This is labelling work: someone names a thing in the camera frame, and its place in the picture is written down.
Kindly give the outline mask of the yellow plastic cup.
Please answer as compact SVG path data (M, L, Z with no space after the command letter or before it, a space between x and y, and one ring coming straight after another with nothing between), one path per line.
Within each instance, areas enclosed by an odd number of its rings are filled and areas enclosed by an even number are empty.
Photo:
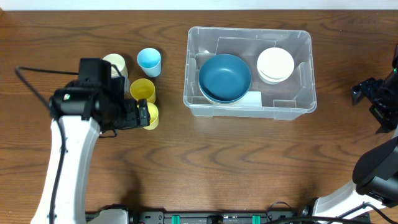
M155 85L146 78L135 80L130 86L130 93L135 100L146 99L149 103L155 103Z
M145 126L146 130L153 130L159 125L159 110L155 104L148 102L147 107L150 115L150 124Z

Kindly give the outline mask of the cream plastic cup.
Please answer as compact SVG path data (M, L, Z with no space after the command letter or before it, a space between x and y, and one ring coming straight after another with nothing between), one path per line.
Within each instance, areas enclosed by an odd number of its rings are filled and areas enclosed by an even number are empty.
M119 54L109 54L103 57L103 60L117 66L121 75L124 77L128 77L127 65L125 59Z

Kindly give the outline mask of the light blue plastic cup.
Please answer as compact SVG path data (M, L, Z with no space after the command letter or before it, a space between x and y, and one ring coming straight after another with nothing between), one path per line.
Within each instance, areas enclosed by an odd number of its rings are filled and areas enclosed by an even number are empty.
M154 48L142 49L137 55L137 63L148 77L158 77L162 71L162 57Z

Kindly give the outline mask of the large dark blue bowl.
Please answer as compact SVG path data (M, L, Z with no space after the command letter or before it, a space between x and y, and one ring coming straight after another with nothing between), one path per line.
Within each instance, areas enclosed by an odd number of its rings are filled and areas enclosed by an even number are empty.
M208 100L210 103L212 103L214 105L233 105L233 104L236 104L236 103L242 101L244 99L244 97L246 96L246 94L245 94L241 98L239 98L237 100L233 100L233 101L220 101L220 100L211 99L208 95L205 94L205 92L201 88L200 88L200 91L203 94L203 96L206 98L206 100Z

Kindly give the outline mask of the small white bowl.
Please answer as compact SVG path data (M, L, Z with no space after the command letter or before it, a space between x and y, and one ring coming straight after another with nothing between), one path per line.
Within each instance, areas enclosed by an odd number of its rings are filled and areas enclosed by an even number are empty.
M271 47L265 49L257 58L256 68L258 74L278 80L291 76L294 66L294 59L288 51Z

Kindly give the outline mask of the small yellow bowl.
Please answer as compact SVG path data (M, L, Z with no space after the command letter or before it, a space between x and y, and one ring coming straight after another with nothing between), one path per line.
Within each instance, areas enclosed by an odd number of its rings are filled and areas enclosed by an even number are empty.
M270 84L270 85L276 85L276 84L278 84L280 82L283 82L283 81L285 81L287 79L287 78L281 78L281 79L275 80L275 79L269 78L269 77L261 75L261 74L259 74L259 78L263 82L265 82L267 84Z

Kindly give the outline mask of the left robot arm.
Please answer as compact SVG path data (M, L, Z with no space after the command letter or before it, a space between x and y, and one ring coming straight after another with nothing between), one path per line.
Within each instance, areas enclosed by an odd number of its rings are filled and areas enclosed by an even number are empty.
M124 97L124 77L100 58L80 60L77 80L49 99L52 147L44 191L32 223L86 223L85 198L91 158L101 134L146 127L146 100Z

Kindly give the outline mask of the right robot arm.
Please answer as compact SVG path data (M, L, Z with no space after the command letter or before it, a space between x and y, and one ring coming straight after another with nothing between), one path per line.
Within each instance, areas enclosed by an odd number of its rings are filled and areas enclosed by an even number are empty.
M378 134L394 132L391 140L363 154L356 163L352 180L337 191L316 199L304 215L327 217L320 223L355 221L370 209L397 206L397 49L392 71L385 79L369 78L351 87L352 104L367 98L369 112L379 122Z

